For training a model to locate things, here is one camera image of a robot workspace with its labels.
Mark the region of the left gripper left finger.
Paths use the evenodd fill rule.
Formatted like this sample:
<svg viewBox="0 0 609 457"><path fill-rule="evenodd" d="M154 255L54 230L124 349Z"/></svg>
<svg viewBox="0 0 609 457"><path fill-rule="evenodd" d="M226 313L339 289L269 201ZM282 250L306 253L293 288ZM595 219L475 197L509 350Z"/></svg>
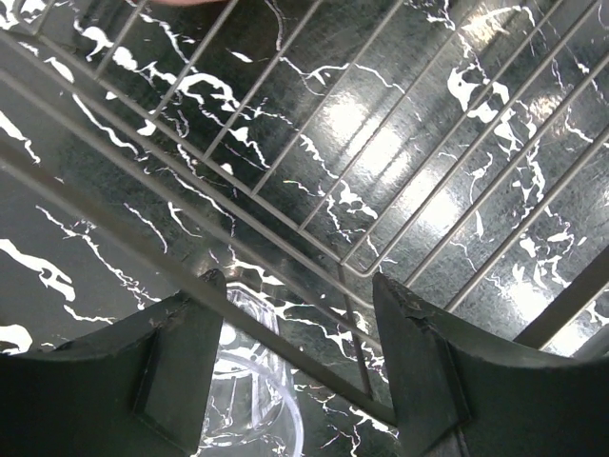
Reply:
<svg viewBox="0 0 609 457"><path fill-rule="evenodd" d="M2 455L195 454L222 325L180 291L52 351L2 355Z"/></svg>

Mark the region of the clear drinking glass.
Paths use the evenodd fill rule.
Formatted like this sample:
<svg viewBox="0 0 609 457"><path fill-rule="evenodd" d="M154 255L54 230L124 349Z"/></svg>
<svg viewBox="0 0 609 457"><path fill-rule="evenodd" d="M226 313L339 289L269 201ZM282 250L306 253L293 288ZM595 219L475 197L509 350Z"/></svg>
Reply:
<svg viewBox="0 0 609 457"><path fill-rule="evenodd" d="M223 323L199 456L300 456L302 413L288 363Z"/></svg>

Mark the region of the pink plastic cup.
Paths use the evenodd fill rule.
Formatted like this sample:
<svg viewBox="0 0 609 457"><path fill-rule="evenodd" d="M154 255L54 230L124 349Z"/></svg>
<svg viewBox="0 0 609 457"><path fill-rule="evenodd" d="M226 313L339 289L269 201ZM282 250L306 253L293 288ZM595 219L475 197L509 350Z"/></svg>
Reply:
<svg viewBox="0 0 609 457"><path fill-rule="evenodd" d="M224 0L154 0L153 2L171 7L194 7L209 3L224 2Z"/></svg>

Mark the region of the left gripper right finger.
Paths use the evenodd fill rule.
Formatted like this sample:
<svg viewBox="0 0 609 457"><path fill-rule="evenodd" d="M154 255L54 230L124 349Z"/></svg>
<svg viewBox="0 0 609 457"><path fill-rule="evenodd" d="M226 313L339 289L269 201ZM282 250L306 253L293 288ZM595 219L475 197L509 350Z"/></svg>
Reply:
<svg viewBox="0 0 609 457"><path fill-rule="evenodd" d="M507 341L376 274L373 305L406 456L604 456L608 361Z"/></svg>

